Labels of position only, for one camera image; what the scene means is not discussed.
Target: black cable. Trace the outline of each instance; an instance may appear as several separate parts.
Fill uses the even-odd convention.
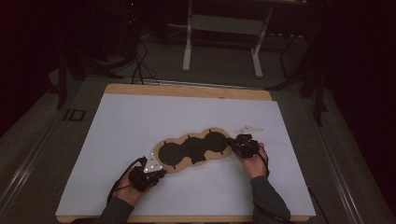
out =
[[[131,186],[132,186],[132,184],[127,185],[127,186],[125,186],[125,187],[117,188],[117,189],[115,189],[114,191],[117,191],[117,190],[120,190],[120,189],[126,189],[126,188],[131,187]]]
[[[119,70],[115,71],[114,73],[118,73],[118,72],[120,72],[120,71],[122,71],[122,70],[125,70],[125,69],[131,67],[132,64],[134,64],[134,62],[133,62],[133,61],[130,61],[130,62],[129,62],[128,64],[126,64],[123,68],[120,68]]]
[[[315,196],[315,194],[312,191],[310,186],[308,186],[307,188],[308,188],[309,193],[312,195],[312,197],[314,198],[315,202],[317,203],[317,205],[319,207],[319,210],[320,210],[321,214],[323,215],[324,220],[326,221],[327,224],[329,224],[330,223],[329,219],[327,219],[326,214],[324,213],[324,210],[323,210],[322,206],[320,205],[317,196]]]
[[[146,70],[148,71],[148,73],[149,73],[149,75],[151,76],[151,78],[154,79],[154,80],[157,82],[157,84],[158,84],[159,86],[161,86],[161,85],[160,85],[160,82],[159,82],[158,79],[156,78],[157,72],[156,72],[154,69],[149,68],[149,67],[146,65],[146,63],[144,63],[144,62],[142,62],[142,65],[146,68]]]
[[[245,141],[245,144],[247,144],[247,145],[248,145],[249,147],[251,147],[252,149],[256,150],[256,148],[253,147],[253,146],[252,146],[251,144],[249,144],[248,142]],[[268,162],[268,161],[266,161],[266,160],[264,159],[264,157],[262,156],[262,154],[260,154],[260,152],[259,152],[258,150],[256,150],[256,152],[257,152],[257,154],[260,156],[260,158],[262,158],[262,161],[264,162],[264,164]],[[318,205],[318,207],[319,207],[319,210],[320,210],[321,214],[323,215],[323,218],[325,219],[326,223],[329,224],[329,223],[330,223],[330,222],[329,222],[329,219],[327,219],[326,214],[324,213],[324,210],[323,210],[322,206],[320,205],[320,203],[319,203],[319,201],[318,201],[318,198],[316,197],[316,195],[314,194],[314,192],[311,190],[311,188],[310,188],[309,186],[308,186],[307,188],[308,188],[309,193],[312,195],[312,197],[314,198],[315,202],[317,203],[317,205]],[[282,223],[294,223],[294,222],[288,221],[288,220],[286,220],[286,219],[283,219],[283,218],[281,218],[281,217],[277,217],[276,215],[274,215],[274,214],[272,214],[272,213],[266,211],[265,209],[259,207],[257,204],[255,204],[255,205],[256,205],[266,216],[268,216],[268,217],[271,217],[271,218],[273,218],[273,219],[275,219],[275,220],[277,220],[277,221],[280,221],[280,222],[282,222]]]
[[[114,192],[117,190],[116,187],[119,185],[121,182],[122,178],[128,173],[128,171],[138,162],[139,160],[136,160],[131,163],[131,165],[128,166],[128,168],[125,169],[125,171],[122,173],[121,177],[114,183],[113,187],[111,188],[110,192],[107,195],[107,201],[106,204],[108,204],[113,197]]]
[[[147,54],[148,54],[148,48],[146,47],[146,45],[144,45],[144,44],[143,44],[142,42],[140,42],[140,41],[138,41],[138,43],[139,43],[140,45],[143,46],[143,48],[145,49],[145,53],[143,54],[143,57],[141,58],[141,61],[139,61],[137,54],[136,54],[136,56],[135,56],[136,61],[137,61],[137,67],[136,67],[136,69],[134,70],[134,73],[132,74],[132,82],[131,82],[132,84],[134,84],[134,76],[136,75],[136,72],[137,72],[138,70],[140,71],[140,78],[142,78],[142,77],[141,77],[140,66],[141,66],[141,63],[145,60],[145,58],[146,58],[146,56],[147,56]]]

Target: white paper sheet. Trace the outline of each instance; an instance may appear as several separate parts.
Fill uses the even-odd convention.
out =
[[[293,216],[314,216],[285,124],[276,102],[104,94],[69,177],[56,216],[99,216],[106,196],[125,168],[148,156],[160,141],[220,127],[231,137],[250,125],[263,128],[269,181]],[[168,174],[152,188],[133,216],[251,216],[251,186],[231,154]]]

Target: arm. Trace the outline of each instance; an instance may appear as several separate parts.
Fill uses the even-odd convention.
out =
[[[268,161],[265,151],[262,149],[264,145],[260,143],[260,154]],[[253,194],[253,223],[280,223],[264,214],[262,209],[270,212],[278,217],[290,220],[290,211],[283,199],[271,186],[267,177],[267,168],[262,159],[256,155],[252,158],[241,159],[245,173],[250,178],[250,185]]]
[[[128,220],[137,203],[148,191],[140,192],[131,186],[128,179],[130,172],[131,170],[122,178],[107,207],[92,224],[121,224]]]

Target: cable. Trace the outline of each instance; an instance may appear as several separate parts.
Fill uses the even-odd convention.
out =
[[[122,173],[121,177],[114,183],[113,187],[111,188],[110,192],[107,195],[107,201],[106,204],[108,204],[113,197],[114,192],[117,190],[116,187],[119,185],[121,182],[122,178],[128,173],[128,171],[138,162],[139,160],[136,160],[131,163],[131,165],[128,166],[128,168],[125,169],[125,171]]]
[[[131,187],[131,186],[132,186],[132,184],[127,185],[127,186],[125,186],[125,187],[117,188],[117,189],[115,189],[114,191],[117,191],[117,190],[120,190],[120,189],[126,189],[126,188]]]
[[[142,78],[142,77],[141,77],[140,65],[141,65],[141,63],[143,62],[143,60],[145,60],[146,55],[147,55],[147,53],[148,53],[148,48],[147,48],[142,42],[138,41],[137,43],[140,44],[140,45],[142,45],[142,46],[144,47],[145,53],[143,54],[143,57],[141,58],[141,61],[139,61],[137,54],[136,54],[136,56],[135,56],[136,61],[137,61],[137,67],[136,67],[136,69],[134,70],[134,73],[132,74],[132,82],[131,82],[131,84],[134,84],[134,76],[136,75],[136,72],[137,72],[138,70],[140,71],[140,78]]]
[[[178,34],[183,33],[185,31],[187,31],[187,28],[180,28],[179,30],[174,31],[172,34],[167,35],[167,37],[178,35]],[[144,41],[149,41],[149,42],[160,42],[160,41],[162,41],[159,37],[150,38],[152,35],[154,35],[153,32],[148,32],[147,34],[141,35],[140,39],[144,40]]]
[[[132,64],[134,64],[134,62],[133,62],[133,61],[130,61],[130,62],[129,62],[128,64],[126,64],[123,68],[120,68],[119,70],[115,71],[114,73],[118,73],[118,72],[120,72],[120,71],[123,71],[123,70],[125,70],[125,69],[131,67]]]
[[[245,142],[246,145],[248,145],[248,146],[251,147],[252,149],[256,150],[256,148],[253,147],[251,144],[249,144],[249,143],[246,142],[246,141],[244,141],[244,142]],[[256,150],[256,152],[257,152],[257,154],[260,156],[260,158],[262,158],[262,161],[264,162],[264,164],[268,164],[268,163],[267,163],[268,160],[269,160],[268,155],[267,155],[267,161],[266,161],[266,160],[264,159],[264,157],[262,156],[262,154],[261,154],[258,150]],[[326,223],[329,224],[329,223],[330,223],[330,222],[329,222],[329,219],[327,219],[326,214],[324,213],[324,210],[323,210],[322,206],[320,205],[320,203],[319,203],[319,201],[318,201],[318,198],[316,197],[316,195],[314,194],[314,192],[311,190],[310,186],[308,186],[307,189],[308,189],[309,193],[312,195],[312,197],[314,198],[315,202],[317,203],[317,205],[318,205],[318,207],[319,207],[319,210],[320,210],[321,214],[323,215],[323,218],[325,219]],[[275,214],[272,214],[272,213],[266,211],[265,209],[259,207],[257,204],[255,204],[255,205],[256,205],[266,216],[271,217],[271,218],[274,219],[274,220],[277,220],[277,221],[282,222],[282,223],[294,223],[294,222],[288,221],[288,220],[286,220],[286,219],[284,219],[284,218],[277,217]]]
[[[320,210],[321,214],[323,215],[324,220],[326,221],[327,224],[329,224],[330,223],[329,219],[327,219],[326,214],[324,213],[324,210],[323,210],[322,206],[320,205],[317,196],[315,196],[315,194],[312,191],[310,186],[308,186],[307,188],[308,188],[309,193],[312,195],[312,197],[314,198],[315,202],[317,203],[317,205],[319,207],[319,210]]]
[[[146,68],[146,70],[147,70],[147,72],[149,73],[149,75],[151,76],[151,78],[154,79],[154,80],[157,82],[157,84],[158,84],[159,86],[161,86],[161,85],[160,85],[160,82],[159,82],[158,79],[156,78],[157,72],[156,72],[154,69],[149,68],[149,67],[146,65],[146,63],[144,63],[143,61],[142,61],[142,65]]]

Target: hand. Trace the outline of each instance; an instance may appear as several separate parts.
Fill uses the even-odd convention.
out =
[[[140,192],[139,190],[134,188],[128,178],[129,173],[131,173],[133,169],[134,168],[131,168],[131,170],[129,170],[128,173],[122,177],[119,185],[117,186],[118,190],[114,192],[114,196],[124,200],[131,206],[135,207],[140,199],[146,194],[146,192],[149,191],[149,188],[146,189],[144,192]]]
[[[268,161],[267,154],[265,151],[262,149],[264,148],[263,143],[259,143],[260,147],[260,154],[265,158],[266,161]],[[260,158],[259,155],[255,155],[252,158],[247,158],[247,159],[242,159],[239,156],[237,156],[239,160],[242,162],[242,165],[244,166],[245,173],[247,176],[252,179],[254,177],[264,175],[266,176],[267,173],[267,168],[265,167],[264,162],[262,162],[262,158]]]

